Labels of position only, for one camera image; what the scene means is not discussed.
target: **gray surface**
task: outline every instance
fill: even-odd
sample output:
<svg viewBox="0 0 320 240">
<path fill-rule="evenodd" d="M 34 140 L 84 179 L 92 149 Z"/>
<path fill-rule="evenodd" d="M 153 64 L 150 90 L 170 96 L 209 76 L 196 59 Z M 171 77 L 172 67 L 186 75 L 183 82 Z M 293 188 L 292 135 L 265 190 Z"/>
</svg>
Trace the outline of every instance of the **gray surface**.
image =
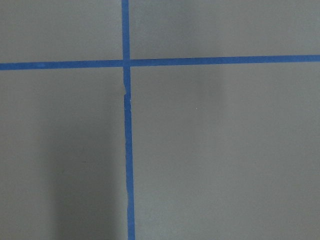
<svg viewBox="0 0 320 240">
<path fill-rule="evenodd" d="M 133 0 L 131 57 L 320 54 L 318 0 Z"/>
<path fill-rule="evenodd" d="M 2 0 L 0 34 L 0 63 L 121 59 L 121 1 Z"/>
<path fill-rule="evenodd" d="M 132 69 L 137 240 L 318 240 L 319 63 Z"/>
<path fill-rule="evenodd" d="M 0 239 L 127 239 L 122 78 L 0 71 Z"/>
</svg>

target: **blue painter's tape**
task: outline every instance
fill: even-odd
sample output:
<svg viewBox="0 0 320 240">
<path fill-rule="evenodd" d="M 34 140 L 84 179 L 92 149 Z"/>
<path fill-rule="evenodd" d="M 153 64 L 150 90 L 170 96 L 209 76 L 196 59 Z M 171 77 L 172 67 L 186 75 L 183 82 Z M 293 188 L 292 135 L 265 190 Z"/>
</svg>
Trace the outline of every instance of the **blue painter's tape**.
<svg viewBox="0 0 320 240">
<path fill-rule="evenodd" d="M 130 59 L 129 0 L 122 0 L 122 53 L 123 60 Z"/>
<path fill-rule="evenodd" d="M 131 71 L 130 71 L 130 29 L 129 29 L 129 0 L 122 0 L 122 54 L 123 54 L 123 83 L 124 95 L 124 133 L 125 133 L 125 162 L 126 190 L 128 195 L 127 227 L 128 240 L 135 240 L 135 196 L 134 196 L 134 166 L 132 150 L 132 119 L 131 119 Z"/>
<path fill-rule="evenodd" d="M 30 70 L 30 69 L 82 69 L 122 67 L 123 60 L 93 60 L 93 61 L 44 61 L 0 63 L 1 70 Z"/>
<path fill-rule="evenodd" d="M 215 65 L 215 64 L 262 64 L 262 63 L 302 63 L 320 62 L 320 55 L 278 55 L 278 56 L 226 56 L 194 58 L 132 59 L 132 67 Z"/>
</svg>

